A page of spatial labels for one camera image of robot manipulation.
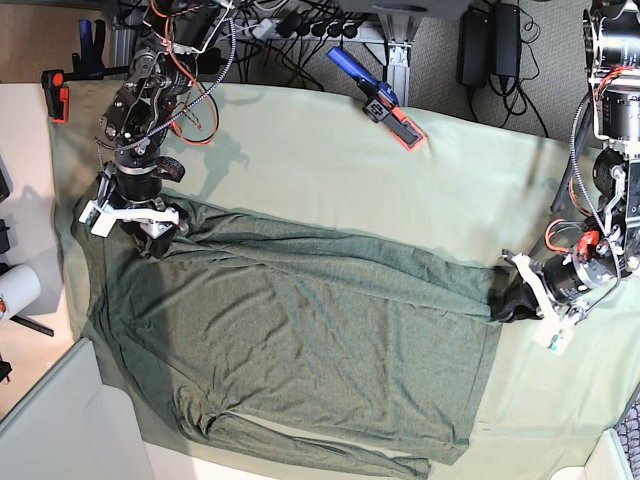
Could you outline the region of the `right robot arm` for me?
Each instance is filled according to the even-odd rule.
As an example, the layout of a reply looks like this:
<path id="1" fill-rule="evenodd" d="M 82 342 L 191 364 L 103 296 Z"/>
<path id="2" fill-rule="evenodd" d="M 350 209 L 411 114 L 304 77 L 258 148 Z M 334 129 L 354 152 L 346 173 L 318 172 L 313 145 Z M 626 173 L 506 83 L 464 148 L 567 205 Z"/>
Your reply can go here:
<path id="1" fill-rule="evenodd" d="M 186 212 L 161 196 L 164 182 L 180 182 L 185 168 L 161 146 L 180 130 L 179 119 L 208 98 L 208 90 L 189 97 L 198 84 L 197 60 L 222 25 L 233 22 L 233 7 L 230 1 L 148 2 L 142 17 L 148 33 L 101 118 L 97 147 L 112 151 L 113 159 L 102 166 L 97 196 L 81 216 L 92 234 L 106 237 L 120 226 L 160 258 L 187 232 Z"/>

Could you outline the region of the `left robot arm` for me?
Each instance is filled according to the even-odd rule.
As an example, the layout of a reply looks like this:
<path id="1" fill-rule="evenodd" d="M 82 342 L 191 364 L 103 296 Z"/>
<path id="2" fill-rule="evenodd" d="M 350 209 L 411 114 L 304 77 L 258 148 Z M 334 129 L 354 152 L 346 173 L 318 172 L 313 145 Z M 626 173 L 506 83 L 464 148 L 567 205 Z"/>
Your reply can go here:
<path id="1" fill-rule="evenodd" d="M 544 262 L 503 253 L 517 274 L 492 307 L 498 322 L 579 322 L 591 291 L 608 294 L 639 273 L 639 4 L 595 1 L 583 14 L 588 90 L 574 115 L 569 158 L 543 235 Z"/>

